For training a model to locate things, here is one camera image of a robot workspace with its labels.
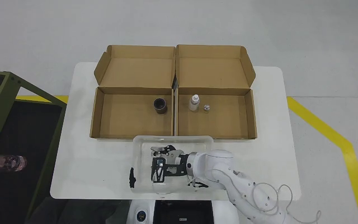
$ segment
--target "small white bottle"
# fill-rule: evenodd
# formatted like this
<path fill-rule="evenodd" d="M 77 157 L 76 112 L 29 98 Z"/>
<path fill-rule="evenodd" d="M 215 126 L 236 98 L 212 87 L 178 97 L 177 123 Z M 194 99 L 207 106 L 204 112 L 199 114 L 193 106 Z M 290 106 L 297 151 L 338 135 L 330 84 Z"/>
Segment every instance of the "small white bottle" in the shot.
<path fill-rule="evenodd" d="M 194 96 L 192 96 L 190 98 L 189 110 L 195 111 L 197 109 L 197 107 L 199 106 L 199 103 L 200 103 L 199 96 L 197 94 L 195 94 Z"/>

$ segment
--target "open cardboard box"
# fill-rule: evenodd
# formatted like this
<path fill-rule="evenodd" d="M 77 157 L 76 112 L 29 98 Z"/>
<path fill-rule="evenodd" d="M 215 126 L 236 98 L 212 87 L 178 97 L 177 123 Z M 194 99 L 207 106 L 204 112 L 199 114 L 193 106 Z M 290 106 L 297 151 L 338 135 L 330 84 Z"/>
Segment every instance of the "open cardboard box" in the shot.
<path fill-rule="evenodd" d="M 242 46 L 178 45 L 176 77 L 178 136 L 257 138 L 251 61 Z M 189 110 L 198 94 L 197 111 Z M 205 111 L 204 105 L 210 105 Z"/>
<path fill-rule="evenodd" d="M 110 45 L 96 69 L 90 137 L 172 136 L 175 47 Z M 153 102 L 164 98 L 165 114 Z"/>

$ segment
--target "yellow tape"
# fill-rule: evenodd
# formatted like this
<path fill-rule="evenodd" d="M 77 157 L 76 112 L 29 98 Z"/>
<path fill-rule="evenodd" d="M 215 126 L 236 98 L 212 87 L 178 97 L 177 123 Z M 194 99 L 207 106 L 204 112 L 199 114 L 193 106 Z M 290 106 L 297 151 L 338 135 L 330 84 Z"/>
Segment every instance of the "yellow tape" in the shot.
<path fill-rule="evenodd" d="M 333 128 L 331 128 L 325 122 L 320 120 L 317 116 L 312 114 L 304 106 L 300 105 L 292 97 L 287 97 L 287 102 L 289 108 L 295 114 L 297 114 L 308 124 L 310 124 L 313 128 L 315 128 L 317 131 L 323 134 L 336 146 L 341 148 L 341 151 L 343 153 L 343 158 L 346 163 L 348 176 L 349 179 L 351 180 L 353 193 L 356 198 L 356 204 L 358 206 L 358 162 L 357 162 L 357 157 L 354 153 L 353 145 L 347 139 L 341 136 L 338 132 L 333 130 Z"/>
<path fill-rule="evenodd" d="M 55 96 L 57 99 L 61 100 L 62 102 L 68 102 L 68 96 Z M 30 101 L 37 101 L 37 102 L 49 102 L 47 99 L 42 98 L 41 96 L 16 96 L 16 100 L 30 100 Z"/>

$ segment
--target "robotic arm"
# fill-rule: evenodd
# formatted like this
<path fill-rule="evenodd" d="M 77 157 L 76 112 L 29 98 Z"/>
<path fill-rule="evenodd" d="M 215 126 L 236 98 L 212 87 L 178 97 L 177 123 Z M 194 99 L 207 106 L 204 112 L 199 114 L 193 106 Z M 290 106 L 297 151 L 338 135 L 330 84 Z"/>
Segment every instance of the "robotic arm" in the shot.
<path fill-rule="evenodd" d="M 256 186 L 242 172 L 231 168 L 233 154 L 224 150 L 214 150 L 196 156 L 205 156 L 205 176 L 194 168 L 194 177 L 202 180 L 208 186 L 221 187 L 228 193 L 230 202 L 253 223 L 283 224 L 294 223 L 285 211 L 276 206 L 276 201 Z M 194 167 L 204 167 L 204 159 L 194 160 Z"/>
<path fill-rule="evenodd" d="M 299 223 L 294 217 L 278 206 L 278 198 L 270 197 L 242 172 L 232 169 L 233 154 L 225 150 L 213 150 L 209 153 L 183 154 L 175 152 L 175 164 L 167 164 L 166 158 L 172 159 L 169 146 L 153 150 L 152 180 L 154 183 L 164 181 L 165 176 L 188 175 L 208 187 L 225 189 L 230 202 L 249 220 L 257 224 Z M 173 174 L 168 170 L 176 168 Z"/>

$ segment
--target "cardboard box lid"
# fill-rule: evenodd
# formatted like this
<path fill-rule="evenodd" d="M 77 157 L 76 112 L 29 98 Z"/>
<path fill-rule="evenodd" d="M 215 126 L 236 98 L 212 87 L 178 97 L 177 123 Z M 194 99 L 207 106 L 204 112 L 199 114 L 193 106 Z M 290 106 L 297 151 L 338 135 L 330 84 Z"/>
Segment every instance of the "cardboard box lid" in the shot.
<path fill-rule="evenodd" d="M 255 76 L 243 46 L 177 46 L 179 87 L 250 88 Z"/>
<path fill-rule="evenodd" d="M 171 88 L 174 46 L 109 45 L 95 69 L 102 87 Z"/>

